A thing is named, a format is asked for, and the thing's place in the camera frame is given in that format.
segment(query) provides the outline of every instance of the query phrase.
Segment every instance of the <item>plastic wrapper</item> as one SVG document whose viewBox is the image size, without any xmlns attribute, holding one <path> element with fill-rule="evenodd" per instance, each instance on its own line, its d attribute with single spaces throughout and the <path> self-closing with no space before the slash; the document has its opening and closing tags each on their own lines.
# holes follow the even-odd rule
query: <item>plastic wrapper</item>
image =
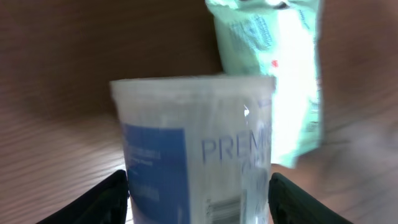
<svg viewBox="0 0 398 224">
<path fill-rule="evenodd" d="M 111 82 L 135 224 L 268 222 L 272 77 Z"/>
<path fill-rule="evenodd" d="M 294 167 L 322 141 L 319 1 L 206 0 L 224 71 L 277 77 L 271 162 Z"/>
</svg>

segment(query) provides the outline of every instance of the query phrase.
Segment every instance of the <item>translucent plastic container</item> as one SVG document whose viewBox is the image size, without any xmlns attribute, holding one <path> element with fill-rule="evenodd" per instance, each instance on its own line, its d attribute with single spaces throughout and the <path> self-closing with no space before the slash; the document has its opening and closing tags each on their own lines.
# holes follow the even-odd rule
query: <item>translucent plastic container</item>
<svg viewBox="0 0 398 224">
<path fill-rule="evenodd" d="M 135 224 L 268 222 L 271 77 L 111 82 Z"/>
</svg>

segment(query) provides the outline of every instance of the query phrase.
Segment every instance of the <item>barcode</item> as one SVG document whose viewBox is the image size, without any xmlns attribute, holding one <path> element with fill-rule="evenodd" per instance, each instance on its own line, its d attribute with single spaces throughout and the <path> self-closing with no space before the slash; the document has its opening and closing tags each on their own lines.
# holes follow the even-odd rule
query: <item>barcode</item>
<svg viewBox="0 0 398 224">
<path fill-rule="evenodd" d="M 240 224 L 241 197 L 210 203 L 208 206 L 209 224 Z"/>
</svg>

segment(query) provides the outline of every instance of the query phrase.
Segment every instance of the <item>wood grain surface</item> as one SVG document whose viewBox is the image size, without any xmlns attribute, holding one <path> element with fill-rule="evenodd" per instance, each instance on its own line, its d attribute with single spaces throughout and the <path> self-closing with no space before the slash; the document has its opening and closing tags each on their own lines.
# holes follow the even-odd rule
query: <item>wood grain surface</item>
<svg viewBox="0 0 398 224">
<path fill-rule="evenodd" d="M 397 223 L 398 3 L 326 1 L 322 19 L 325 144 L 273 171 L 355 223 Z M 0 0 L 0 223 L 124 168 L 110 80 L 220 71 L 203 1 Z"/>
</svg>

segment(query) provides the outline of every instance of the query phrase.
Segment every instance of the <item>blue label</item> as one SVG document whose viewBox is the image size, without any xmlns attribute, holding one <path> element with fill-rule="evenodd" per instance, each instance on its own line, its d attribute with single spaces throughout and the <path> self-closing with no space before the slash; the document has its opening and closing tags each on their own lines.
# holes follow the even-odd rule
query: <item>blue label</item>
<svg viewBox="0 0 398 224">
<path fill-rule="evenodd" d="M 187 159 L 182 129 L 124 125 L 135 224 L 189 224 Z"/>
<path fill-rule="evenodd" d="M 229 25 L 229 34 L 235 51 L 265 50 L 272 47 L 273 39 L 266 20 L 254 16 L 250 20 L 234 22 Z"/>
<path fill-rule="evenodd" d="M 309 30 L 310 26 L 307 24 L 307 20 L 304 16 L 304 12 L 302 10 L 299 10 L 298 13 L 300 14 L 301 23 L 303 24 L 304 28 Z"/>
</svg>

